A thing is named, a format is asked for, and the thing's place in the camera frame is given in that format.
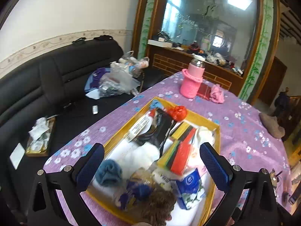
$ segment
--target large mirror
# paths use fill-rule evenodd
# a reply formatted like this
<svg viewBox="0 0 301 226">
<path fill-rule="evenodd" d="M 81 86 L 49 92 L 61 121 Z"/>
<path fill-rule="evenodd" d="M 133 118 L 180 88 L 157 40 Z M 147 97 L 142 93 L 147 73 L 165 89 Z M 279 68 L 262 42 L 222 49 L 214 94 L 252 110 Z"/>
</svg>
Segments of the large mirror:
<svg viewBox="0 0 301 226">
<path fill-rule="evenodd" d="M 196 41 L 246 66 L 257 20 L 258 0 L 167 0 L 162 31 L 183 45 Z"/>
</svg>

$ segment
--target table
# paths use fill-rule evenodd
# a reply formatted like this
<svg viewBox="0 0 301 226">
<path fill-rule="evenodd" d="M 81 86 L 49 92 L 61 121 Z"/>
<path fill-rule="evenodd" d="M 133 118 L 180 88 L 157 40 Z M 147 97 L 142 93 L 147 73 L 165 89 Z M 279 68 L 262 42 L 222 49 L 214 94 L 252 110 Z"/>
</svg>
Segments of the table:
<svg viewBox="0 0 301 226">
<path fill-rule="evenodd" d="M 269 171 L 274 168 L 276 173 L 283 170 L 276 198 L 277 202 L 281 203 L 283 191 L 291 194 L 287 155 L 281 139 L 273 138 L 263 127 L 258 116 L 259 111 L 228 91 L 224 91 L 225 103 L 223 104 L 215 104 L 198 96 L 194 99 L 187 99 L 179 93 L 182 80 L 182 73 L 176 73 L 100 119 L 50 157 L 44 165 L 45 171 L 57 172 L 66 165 L 74 165 L 81 156 L 87 154 L 94 143 L 106 143 L 136 112 L 153 97 L 158 96 L 177 105 L 184 105 L 220 125 L 221 155 L 225 156 L 230 164 L 238 164 L 243 170 L 256 172 L 263 167 Z M 204 83 L 209 86 L 213 85 L 205 80 Z M 246 195 L 247 192 L 244 191 L 238 203 L 240 208 L 243 206 Z M 87 193 L 82 192 L 81 196 L 102 225 L 128 225 L 104 210 Z M 223 192 L 216 189 L 212 210 L 222 196 Z M 69 222 L 77 225 L 60 191 L 58 191 L 58 198 Z"/>
</svg>

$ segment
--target ceiling light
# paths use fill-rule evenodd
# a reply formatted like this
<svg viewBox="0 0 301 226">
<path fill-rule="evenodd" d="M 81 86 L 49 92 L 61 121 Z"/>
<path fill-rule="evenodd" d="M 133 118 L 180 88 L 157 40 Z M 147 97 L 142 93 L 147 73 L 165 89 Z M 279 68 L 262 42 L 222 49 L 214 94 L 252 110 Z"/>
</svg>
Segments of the ceiling light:
<svg viewBox="0 0 301 226">
<path fill-rule="evenodd" d="M 228 3 L 242 10 L 246 10 L 252 3 L 252 0 L 228 0 Z"/>
</svg>

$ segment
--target sofa backrest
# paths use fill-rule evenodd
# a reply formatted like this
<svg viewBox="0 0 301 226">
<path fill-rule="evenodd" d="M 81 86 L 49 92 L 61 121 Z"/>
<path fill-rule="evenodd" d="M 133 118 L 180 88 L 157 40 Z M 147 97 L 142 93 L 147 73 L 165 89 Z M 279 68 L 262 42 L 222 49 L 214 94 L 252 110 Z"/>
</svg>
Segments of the sofa backrest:
<svg viewBox="0 0 301 226">
<path fill-rule="evenodd" d="M 88 40 L 31 59 L 0 79 L 0 152 L 28 123 L 83 97 L 89 75 L 122 54 L 113 39 Z"/>
</svg>

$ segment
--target doorway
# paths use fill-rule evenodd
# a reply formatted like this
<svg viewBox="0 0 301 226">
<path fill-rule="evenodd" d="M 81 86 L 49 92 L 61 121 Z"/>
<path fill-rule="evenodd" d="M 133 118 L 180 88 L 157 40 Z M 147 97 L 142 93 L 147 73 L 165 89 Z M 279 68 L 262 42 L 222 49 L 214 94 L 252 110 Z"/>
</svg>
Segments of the doorway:
<svg viewBox="0 0 301 226">
<path fill-rule="evenodd" d="M 259 99 L 270 106 L 281 86 L 287 67 L 278 58 L 274 58 L 268 78 L 259 94 Z"/>
</svg>

